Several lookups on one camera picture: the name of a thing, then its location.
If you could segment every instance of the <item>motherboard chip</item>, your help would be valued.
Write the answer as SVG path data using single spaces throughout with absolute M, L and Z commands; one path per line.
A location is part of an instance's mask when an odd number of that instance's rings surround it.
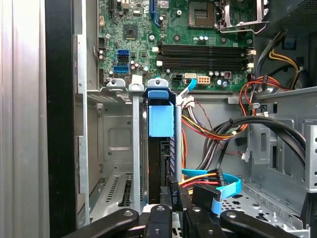
M 191 1 L 188 5 L 188 27 L 213 28 L 213 3 Z
M 126 40 L 135 40 L 138 38 L 138 25 L 123 25 L 123 37 Z

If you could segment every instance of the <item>cpu socket lever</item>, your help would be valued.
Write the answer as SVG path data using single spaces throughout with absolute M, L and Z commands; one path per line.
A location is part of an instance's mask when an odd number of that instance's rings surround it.
M 256 0 L 257 10 L 256 10 L 256 20 L 249 22 L 239 22 L 236 25 L 231 23 L 230 18 L 230 3 L 231 0 L 222 0 L 223 5 L 223 17 L 220 21 L 220 32 L 221 33 L 239 33 L 239 32 L 248 32 L 252 31 L 254 34 L 258 34 L 266 28 L 268 21 L 264 21 L 264 17 L 268 13 L 268 8 L 265 6 L 268 5 L 268 0 Z M 258 31 L 254 31 L 252 27 L 260 25 L 261 28 Z

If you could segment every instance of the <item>sata port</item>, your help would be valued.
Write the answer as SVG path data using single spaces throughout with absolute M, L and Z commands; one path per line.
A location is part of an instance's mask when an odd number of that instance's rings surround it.
M 119 56 L 129 56 L 130 51 L 129 50 L 117 50 L 117 55 Z
M 118 61 L 129 61 L 129 56 L 118 56 Z

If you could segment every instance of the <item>blue plastic tab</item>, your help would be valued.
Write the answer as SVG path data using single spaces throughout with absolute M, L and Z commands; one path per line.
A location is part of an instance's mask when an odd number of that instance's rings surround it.
M 165 90 L 149 90 L 149 99 L 168 99 L 168 92 Z
M 174 105 L 149 106 L 149 136 L 174 136 Z
M 215 200 L 215 198 L 213 198 L 212 205 L 211 205 L 212 212 L 219 215 L 221 213 L 221 209 L 222 209 L 222 202 L 218 202 Z
M 188 85 L 188 87 L 187 87 L 188 90 L 192 91 L 195 88 L 196 84 L 197 84 L 197 79 L 192 78 L 190 83 L 189 83 L 189 85 Z

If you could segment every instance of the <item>motherboard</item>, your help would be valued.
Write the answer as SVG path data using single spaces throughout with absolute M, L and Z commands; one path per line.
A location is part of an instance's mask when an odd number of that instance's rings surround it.
M 238 91 L 253 67 L 253 33 L 220 31 L 254 18 L 255 0 L 99 0 L 99 83 L 161 77 L 178 91 Z

